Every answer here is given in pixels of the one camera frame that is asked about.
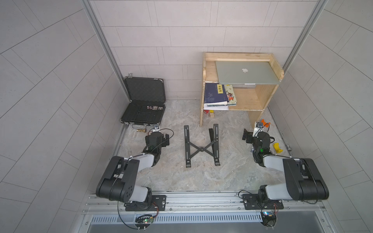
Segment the silver laptop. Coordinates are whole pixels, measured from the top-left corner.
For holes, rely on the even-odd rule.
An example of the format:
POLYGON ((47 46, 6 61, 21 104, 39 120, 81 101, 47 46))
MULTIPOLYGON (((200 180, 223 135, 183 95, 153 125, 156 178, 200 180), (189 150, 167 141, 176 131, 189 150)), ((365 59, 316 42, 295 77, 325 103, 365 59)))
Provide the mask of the silver laptop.
POLYGON ((216 61, 221 84, 279 84, 269 62, 216 61))

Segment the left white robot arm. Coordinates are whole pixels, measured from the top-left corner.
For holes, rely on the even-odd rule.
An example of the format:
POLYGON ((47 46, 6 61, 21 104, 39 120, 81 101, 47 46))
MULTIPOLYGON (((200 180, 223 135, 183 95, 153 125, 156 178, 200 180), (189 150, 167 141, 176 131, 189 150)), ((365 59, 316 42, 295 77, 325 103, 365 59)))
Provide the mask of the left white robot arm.
POLYGON ((137 174, 158 163, 161 150, 170 144, 170 138, 168 134, 154 132, 145 137, 146 147, 142 153, 129 158, 112 157, 96 187, 96 196, 122 203, 152 205, 152 191, 136 184, 137 174))

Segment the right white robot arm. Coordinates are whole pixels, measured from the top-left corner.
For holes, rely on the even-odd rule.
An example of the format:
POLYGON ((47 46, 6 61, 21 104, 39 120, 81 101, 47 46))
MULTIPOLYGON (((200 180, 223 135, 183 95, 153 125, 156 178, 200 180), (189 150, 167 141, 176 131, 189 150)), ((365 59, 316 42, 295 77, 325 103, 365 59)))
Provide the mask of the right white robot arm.
POLYGON ((266 132, 244 130, 242 138, 253 146, 253 158, 258 165, 285 176, 284 183, 262 185, 258 190, 259 202, 293 200, 316 204, 329 198, 328 187, 312 159, 275 155, 270 150, 275 138, 266 132))

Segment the black laptop stand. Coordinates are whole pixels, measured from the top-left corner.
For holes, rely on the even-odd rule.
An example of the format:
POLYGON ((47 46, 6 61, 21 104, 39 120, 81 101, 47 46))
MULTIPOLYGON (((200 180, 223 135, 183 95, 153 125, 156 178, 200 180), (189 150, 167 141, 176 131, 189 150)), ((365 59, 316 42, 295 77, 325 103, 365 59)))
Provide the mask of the black laptop stand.
POLYGON ((214 124, 209 128, 210 143, 205 147, 199 147, 190 141, 189 126, 184 126, 185 160, 186 168, 191 168, 191 159, 199 152, 206 152, 214 159, 215 166, 220 166, 219 150, 219 125, 214 124))

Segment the yellow arch block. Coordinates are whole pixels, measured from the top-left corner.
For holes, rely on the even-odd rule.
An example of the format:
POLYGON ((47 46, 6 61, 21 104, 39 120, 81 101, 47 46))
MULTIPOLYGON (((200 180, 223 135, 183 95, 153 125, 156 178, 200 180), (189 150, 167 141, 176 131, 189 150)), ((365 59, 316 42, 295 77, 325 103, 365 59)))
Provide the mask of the yellow arch block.
POLYGON ((273 144, 273 147, 274 147, 274 149, 275 149, 276 154, 280 154, 280 153, 283 152, 283 150, 281 149, 279 143, 274 143, 274 144, 273 144))

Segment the orange arch block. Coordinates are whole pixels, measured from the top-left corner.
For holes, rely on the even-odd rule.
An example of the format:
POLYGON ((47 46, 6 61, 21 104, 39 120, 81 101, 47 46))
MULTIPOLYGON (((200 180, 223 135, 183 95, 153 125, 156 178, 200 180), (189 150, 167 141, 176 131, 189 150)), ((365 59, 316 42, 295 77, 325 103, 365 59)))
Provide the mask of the orange arch block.
POLYGON ((271 123, 270 122, 266 122, 264 119, 261 120, 261 123, 263 124, 264 127, 266 128, 269 128, 271 123))

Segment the white book stack bottom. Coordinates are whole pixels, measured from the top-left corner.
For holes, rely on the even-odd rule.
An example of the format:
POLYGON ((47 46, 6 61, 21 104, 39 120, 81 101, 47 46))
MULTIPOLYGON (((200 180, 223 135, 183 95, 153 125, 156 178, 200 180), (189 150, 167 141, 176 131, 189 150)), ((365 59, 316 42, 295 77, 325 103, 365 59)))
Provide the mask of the white book stack bottom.
POLYGON ((227 105, 218 105, 218 106, 204 105, 204 110, 228 111, 229 110, 229 106, 227 106, 227 105))

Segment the wooden shelf unit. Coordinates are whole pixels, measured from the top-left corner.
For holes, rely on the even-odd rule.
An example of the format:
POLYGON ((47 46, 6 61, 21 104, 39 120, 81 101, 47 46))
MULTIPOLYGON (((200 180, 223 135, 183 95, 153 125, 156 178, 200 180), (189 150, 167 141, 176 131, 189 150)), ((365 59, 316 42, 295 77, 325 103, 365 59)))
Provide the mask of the wooden shelf unit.
MULTIPOLYGON (((205 88, 207 83, 218 83, 216 61, 232 62, 267 62, 281 82, 284 70, 272 53, 228 53, 228 52, 203 52, 203 78, 201 92, 200 126, 203 126, 205 88)), ((247 111, 251 126, 261 119, 279 84, 256 84, 254 88, 235 87, 234 93, 237 105, 229 106, 229 110, 247 111)))

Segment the black open briefcase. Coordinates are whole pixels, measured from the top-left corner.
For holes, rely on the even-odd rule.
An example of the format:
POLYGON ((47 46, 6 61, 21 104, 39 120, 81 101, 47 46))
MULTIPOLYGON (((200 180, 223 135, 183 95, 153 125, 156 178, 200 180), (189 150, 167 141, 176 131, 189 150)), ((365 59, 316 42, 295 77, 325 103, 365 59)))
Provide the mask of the black open briefcase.
POLYGON ((163 79, 127 76, 123 82, 130 103, 120 122, 145 126, 160 124, 166 107, 163 79))

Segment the colourful picture book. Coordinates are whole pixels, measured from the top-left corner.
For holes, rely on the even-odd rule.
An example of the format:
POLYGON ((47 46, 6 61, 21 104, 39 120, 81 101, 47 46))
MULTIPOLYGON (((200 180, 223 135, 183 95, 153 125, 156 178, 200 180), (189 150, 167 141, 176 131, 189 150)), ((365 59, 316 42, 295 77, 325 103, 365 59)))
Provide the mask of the colourful picture book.
POLYGON ((225 92, 227 95, 227 106, 236 106, 237 98, 234 93, 234 88, 230 84, 224 84, 225 92))

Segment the blue book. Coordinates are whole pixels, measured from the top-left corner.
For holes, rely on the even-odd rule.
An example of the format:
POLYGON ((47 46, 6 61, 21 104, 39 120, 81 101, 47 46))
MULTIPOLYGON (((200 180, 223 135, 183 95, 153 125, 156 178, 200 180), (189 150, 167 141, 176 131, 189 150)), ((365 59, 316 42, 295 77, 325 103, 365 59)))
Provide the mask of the blue book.
POLYGON ((228 97, 223 84, 206 83, 204 105, 227 105, 228 97))

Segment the circuit board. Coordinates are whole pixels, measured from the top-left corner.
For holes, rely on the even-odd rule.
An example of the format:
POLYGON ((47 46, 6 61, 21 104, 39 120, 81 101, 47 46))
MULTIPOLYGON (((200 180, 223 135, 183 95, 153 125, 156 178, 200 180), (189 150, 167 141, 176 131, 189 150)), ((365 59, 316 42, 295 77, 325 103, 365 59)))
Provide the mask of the circuit board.
POLYGON ((151 214, 141 215, 135 219, 135 226, 138 229, 146 230, 151 224, 153 224, 155 218, 156 218, 156 215, 151 215, 151 214))
POLYGON ((261 212, 261 224, 267 228, 274 228, 277 223, 277 215, 273 211, 261 212))

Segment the left circuit board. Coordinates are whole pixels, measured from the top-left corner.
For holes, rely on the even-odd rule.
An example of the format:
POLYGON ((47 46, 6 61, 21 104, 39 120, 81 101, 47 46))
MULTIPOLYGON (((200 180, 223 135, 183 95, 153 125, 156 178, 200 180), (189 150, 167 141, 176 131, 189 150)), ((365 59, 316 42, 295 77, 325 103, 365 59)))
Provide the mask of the left circuit board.
POLYGON ((138 229, 146 230, 151 224, 153 224, 155 218, 156 218, 156 215, 151 215, 151 214, 141 215, 135 219, 135 226, 138 229))

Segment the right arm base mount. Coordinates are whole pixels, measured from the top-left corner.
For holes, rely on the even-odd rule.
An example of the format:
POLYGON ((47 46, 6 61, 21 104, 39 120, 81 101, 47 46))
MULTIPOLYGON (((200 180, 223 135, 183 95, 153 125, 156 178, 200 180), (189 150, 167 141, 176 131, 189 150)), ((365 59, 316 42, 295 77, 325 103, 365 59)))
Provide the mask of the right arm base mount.
POLYGON ((257 194, 240 194, 245 210, 282 210, 284 205, 281 200, 261 201, 257 194))

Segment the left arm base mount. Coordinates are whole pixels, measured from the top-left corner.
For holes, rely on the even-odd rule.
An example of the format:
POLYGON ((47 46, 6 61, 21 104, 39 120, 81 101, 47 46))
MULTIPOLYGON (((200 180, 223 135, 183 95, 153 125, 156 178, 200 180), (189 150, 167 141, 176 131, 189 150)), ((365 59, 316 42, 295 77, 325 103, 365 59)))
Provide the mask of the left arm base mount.
POLYGON ((152 195, 144 202, 131 201, 125 204, 125 211, 164 211, 166 195, 152 195))

